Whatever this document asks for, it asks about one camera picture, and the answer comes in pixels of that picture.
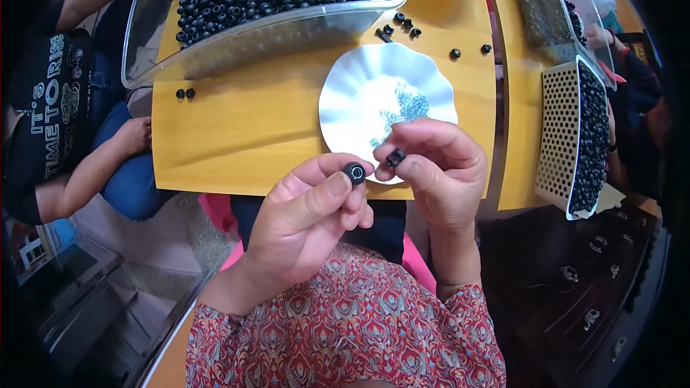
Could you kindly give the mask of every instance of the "red patterned shirt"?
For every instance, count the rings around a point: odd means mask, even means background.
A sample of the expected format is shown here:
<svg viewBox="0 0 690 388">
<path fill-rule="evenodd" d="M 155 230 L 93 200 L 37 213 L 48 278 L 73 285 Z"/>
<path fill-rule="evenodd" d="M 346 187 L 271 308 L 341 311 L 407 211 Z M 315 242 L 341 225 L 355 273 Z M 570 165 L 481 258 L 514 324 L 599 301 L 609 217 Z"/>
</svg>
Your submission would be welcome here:
<svg viewBox="0 0 690 388">
<path fill-rule="evenodd" d="M 241 317 L 200 305 L 187 346 L 188 387 L 505 387 L 484 293 L 445 302 L 400 265 L 338 245 L 308 282 Z"/>
</svg>

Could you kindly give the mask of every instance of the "white scalloped plate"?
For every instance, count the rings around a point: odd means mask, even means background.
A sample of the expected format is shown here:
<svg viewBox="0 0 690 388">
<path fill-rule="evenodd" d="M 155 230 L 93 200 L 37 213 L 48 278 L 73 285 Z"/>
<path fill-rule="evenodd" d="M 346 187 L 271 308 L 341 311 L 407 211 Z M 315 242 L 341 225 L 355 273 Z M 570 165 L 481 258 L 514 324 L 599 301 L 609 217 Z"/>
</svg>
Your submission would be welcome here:
<svg viewBox="0 0 690 388">
<path fill-rule="evenodd" d="M 377 165 L 373 150 L 391 125 L 426 116 L 457 125 L 453 86 L 424 54 L 392 42 L 363 45 L 340 56 L 319 98 L 319 121 L 328 148 Z M 399 177 L 385 185 L 401 183 Z"/>
</svg>

